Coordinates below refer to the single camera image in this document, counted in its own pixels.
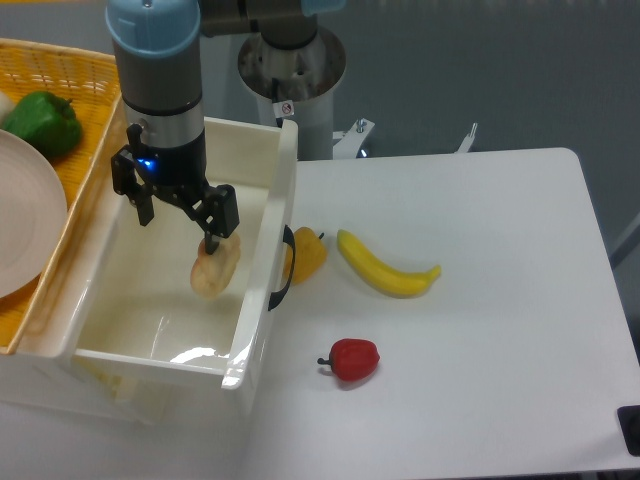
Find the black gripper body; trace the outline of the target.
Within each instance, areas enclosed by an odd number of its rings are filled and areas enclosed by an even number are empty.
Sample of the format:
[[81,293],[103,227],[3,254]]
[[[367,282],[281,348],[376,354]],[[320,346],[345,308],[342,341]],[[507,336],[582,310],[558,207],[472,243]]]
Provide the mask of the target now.
[[126,133],[128,143],[111,158],[117,194],[134,206],[134,197],[144,192],[182,210],[203,232],[231,236],[239,226],[236,192],[228,184],[209,184],[204,135],[165,149],[145,144],[143,127],[137,123],[129,125]]

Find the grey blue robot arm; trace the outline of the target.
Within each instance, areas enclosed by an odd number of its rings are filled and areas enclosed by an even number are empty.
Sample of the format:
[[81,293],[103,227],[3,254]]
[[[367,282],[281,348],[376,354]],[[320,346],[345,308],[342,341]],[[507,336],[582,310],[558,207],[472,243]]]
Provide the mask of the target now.
[[264,102],[263,119],[299,128],[302,160],[333,155],[333,94],[346,69],[339,39],[321,14],[339,1],[111,1],[112,36],[127,119],[127,142],[111,160],[114,191],[141,224],[162,200],[204,233],[207,253],[239,223],[235,191],[205,177],[200,40],[242,34],[244,85]]

